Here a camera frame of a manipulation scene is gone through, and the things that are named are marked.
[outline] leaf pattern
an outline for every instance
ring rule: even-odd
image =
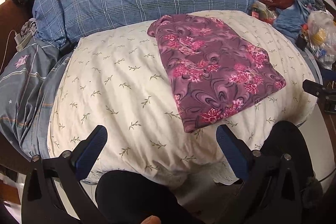
[[[267,97],[269,99],[269,101],[272,101],[273,103],[276,102],[278,99],[275,99],[273,97]]]
[[[142,108],[144,108],[145,107],[145,105],[147,104],[147,103],[151,103],[150,101],[149,101],[149,98],[150,98],[151,96],[148,96],[148,98],[147,99],[145,99],[145,101],[143,102],[143,103],[141,103],[142,104]]]
[[[139,121],[136,121],[135,123],[131,122],[131,125],[128,130],[131,130],[131,129],[134,130],[135,126],[139,126],[139,127],[141,126],[141,124],[139,124]]]
[[[149,140],[151,143],[152,143],[152,146],[157,146],[157,149],[160,149],[161,147],[165,147],[166,146],[166,144],[162,144],[162,143],[155,143],[155,142],[153,142],[153,141],[151,141],[151,140]]]
[[[120,84],[119,86],[122,86],[123,88],[124,88],[124,87],[127,87],[127,88],[129,88],[130,90],[132,89],[131,86],[130,86],[130,85],[127,85],[126,83]]]
[[[136,49],[137,49],[137,48],[135,48],[134,50],[128,52],[128,54],[131,54],[131,53],[135,52]]]
[[[200,135],[201,133],[203,133],[203,128],[194,131],[194,135],[196,136],[196,140],[198,140],[198,138],[201,137],[201,135]]]
[[[57,143],[57,141],[54,141],[54,144],[59,148],[59,143]]]
[[[183,160],[188,162],[188,160],[196,160],[196,158],[194,157],[194,155],[192,155],[191,157],[185,156],[183,159],[181,159],[181,161]]]
[[[86,113],[86,114],[83,115],[83,118],[81,119],[82,124],[83,124],[84,120],[87,120],[87,117],[88,117],[88,115],[90,115],[90,114],[91,114],[91,113]]]
[[[94,71],[98,71],[99,73],[101,73],[101,70],[98,68],[92,68],[92,69],[94,69]]]
[[[228,120],[224,120],[224,121],[227,122],[227,124],[229,124],[231,127],[236,127],[238,125],[238,123],[233,123]]]
[[[121,155],[121,158],[123,158],[124,154],[126,153],[128,155],[128,151],[130,150],[131,148],[127,147],[127,148],[122,148],[122,152],[119,153],[119,155]]]
[[[147,165],[146,167],[145,167],[145,170],[146,169],[150,169],[151,171],[153,171],[153,170],[158,170],[159,168],[158,167],[154,167],[154,166],[152,166],[152,165]]]
[[[76,143],[76,142],[80,142],[81,140],[79,139],[79,137],[73,137],[73,139],[70,141],[70,142],[74,142],[74,143]]]
[[[173,114],[173,112],[170,112],[170,113],[166,112],[165,114],[169,115],[171,119],[172,119],[173,117],[178,118],[178,119],[181,119],[181,117],[180,117],[179,114]]]
[[[269,123],[272,123],[274,121],[275,121],[275,119],[271,119],[271,118],[269,118],[269,119],[266,120],[266,122],[269,122]]]
[[[154,78],[154,79],[161,78],[162,79],[162,76],[154,74],[153,76],[151,76],[151,78],[149,79],[149,81],[152,80],[152,78]]]
[[[116,65],[116,64],[120,64],[120,62],[122,62],[122,61],[125,61],[125,59],[124,58],[122,58],[122,59],[119,59],[117,62],[115,62],[114,64]]]
[[[113,76],[113,75],[111,75],[109,78],[107,78],[106,81],[104,81],[105,85],[107,84],[108,81],[111,81],[112,76]]]
[[[68,95],[68,93],[66,93],[65,95],[64,95],[64,97],[62,98],[62,102],[63,102],[63,100],[65,99],[65,97]]]
[[[106,110],[108,110],[110,112],[110,114],[118,114],[119,112],[115,112],[112,108],[112,110],[110,110],[110,108],[108,106],[106,106]]]
[[[155,57],[154,57],[154,54],[146,54],[146,55],[144,55],[143,57],[152,57],[152,58],[155,58]]]
[[[140,66],[140,67],[137,67],[137,66],[135,66],[135,67],[130,67],[130,66],[128,66],[128,67],[129,67],[129,70],[133,70],[133,71],[135,71],[135,70],[141,68],[141,66]]]
[[[95,97],[96,94],[101,95],[100,91],[94,91],[94,92],[91,94],[91,97],[92,97],[92,96]]]

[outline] gray cloth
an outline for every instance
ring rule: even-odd
[[[31,18],[22,26],[20,34],[22,37],[25,37],[29,32],[34,35],[36,30],[36,20],[35,18]]]
[[[28,160],[49,157],[49,117],[71,54],[58,56],[58,49],[33,37],[0,75],[0,132]]]

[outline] pink cloth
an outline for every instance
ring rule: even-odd
[[[147,34],[157,40],[185,132],[239,113],[286,85],[267,52],[220,19],[163,16]]]

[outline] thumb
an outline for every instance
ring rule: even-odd
[[[161,220],[157,216],[150,216],[142,221],[141,224],[161,224]]]

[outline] bed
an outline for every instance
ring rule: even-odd
[[[125,169],[178,187],[187,174],[206,169],[215,181],[230,185],[236,177],[215,140],[219,124],[260,149],[276,122],[299,125],[316,104],[303,93],[303,80],[314,76],[298,50],[270,25],[246,15],[254,0],[92,1],[36,0],[38,33],[0,77],[0,131],[28,160],[71,150],[102,124],[109,141],[89,183]],[[287,85],[228,119],[185,133],[147,29],[165,14],[194,12],[223,20],[265,49]],[[60,57],[58,48],[66,41],[77,47]],[[138,64],[126,61],[129,56]],[[138,74],[138,67],[144,72]],[[144,112],[150,107],[156,109]]]

